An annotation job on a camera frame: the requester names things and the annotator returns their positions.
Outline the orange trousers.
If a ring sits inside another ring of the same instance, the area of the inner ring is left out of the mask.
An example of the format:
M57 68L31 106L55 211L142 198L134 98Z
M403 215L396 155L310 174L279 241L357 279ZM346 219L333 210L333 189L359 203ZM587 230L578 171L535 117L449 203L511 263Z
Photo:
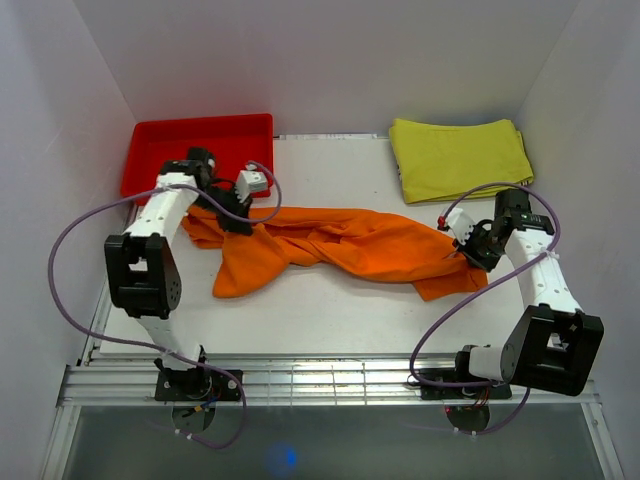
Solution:
M320 263L368 281L410 284L425 301L488 284L487 274L455 252L449 236L392 213L283 207L245 236L223 231L213 213L192 207L182 226L196 247L222 254L212 288L217 298L249 295L292 265Z

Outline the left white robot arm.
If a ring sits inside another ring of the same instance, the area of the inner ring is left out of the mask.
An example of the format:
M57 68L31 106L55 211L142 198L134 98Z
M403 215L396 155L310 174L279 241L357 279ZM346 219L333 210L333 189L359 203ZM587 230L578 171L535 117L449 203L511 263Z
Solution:
M107 276L113 305L137 320L154 344L190 360L205 360L195 341L178 338L170 321L182 295L180 275L171 243L192 205L214 214L225 232L250 235L245 221L251 195L268 189L263 172L242 169L229 183L217 176L214 155L205 148L191 147L184 160L165 162L156 178L162 191L147 200L137 219L121 234L104 243Z

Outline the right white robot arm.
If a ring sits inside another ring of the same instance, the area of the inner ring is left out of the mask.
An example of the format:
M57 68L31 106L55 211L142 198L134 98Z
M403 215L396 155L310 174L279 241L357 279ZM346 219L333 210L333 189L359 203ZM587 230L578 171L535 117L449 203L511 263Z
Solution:
M491 380L579 395L604 326L599 317L584 312L568 288L553 252L557 229L551 218L532 211L526 192L507 189L496 195L493 218L476 222L453 208L442 225L452 231L456 251L473 267L490 272L507 257L524 306L503 345L466 345L457 353L454 390L474 397Z

